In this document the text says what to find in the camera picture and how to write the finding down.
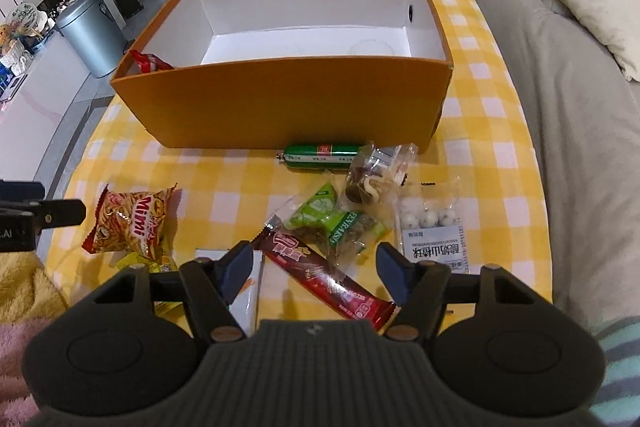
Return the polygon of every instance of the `red snack wrapper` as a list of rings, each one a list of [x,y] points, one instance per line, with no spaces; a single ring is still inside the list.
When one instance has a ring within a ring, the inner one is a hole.
[[[394,312],[395,304],[372,295],[350,277],[344,275],[339,282],[324,257],[282,230],[265,227],[253,245],[346,319],[367,319],[379,330]]]
[[[135,251],[162,263],[162,229],[175,186],[159,192],[111,192],[107,185],[95,209],[95,226],[82,247],[88,253]]]
[[[167,64],[161,58],[156,57],[154,54],[148,53],[140,53],[136,50],[129,50],[129,53],[136,61],[136,64],[140,68],[140,73],[151,73],[152,71],[161,71],[161,70],[173,70],[173,66],[171,64]]]

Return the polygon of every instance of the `orange box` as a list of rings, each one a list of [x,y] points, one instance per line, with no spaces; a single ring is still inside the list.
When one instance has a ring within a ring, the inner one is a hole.
[[[111,86],[178,148],[425,149],[453,70],[431,0],[168,0],[132,48],[177,69]]]

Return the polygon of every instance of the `striped fabric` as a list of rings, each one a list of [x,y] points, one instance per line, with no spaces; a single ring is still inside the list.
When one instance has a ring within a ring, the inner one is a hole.
[[[640,317],[604,325],[594,336],[607,369],[591,412],[609,427],[640,425]]]

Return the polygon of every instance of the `gray trash can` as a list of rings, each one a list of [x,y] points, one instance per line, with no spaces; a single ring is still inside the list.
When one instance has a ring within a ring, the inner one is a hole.
[[[96,78],[111,73],[122,59],[127,39],[102,0],[76,0],[56,25]]]

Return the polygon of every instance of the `fuzzy blanket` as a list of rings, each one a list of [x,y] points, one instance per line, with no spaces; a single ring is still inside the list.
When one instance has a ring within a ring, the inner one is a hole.
[[[0,427],[18,427],[38,412],[22,378],[22,355],[64,310],[33,252],[0,253]]]

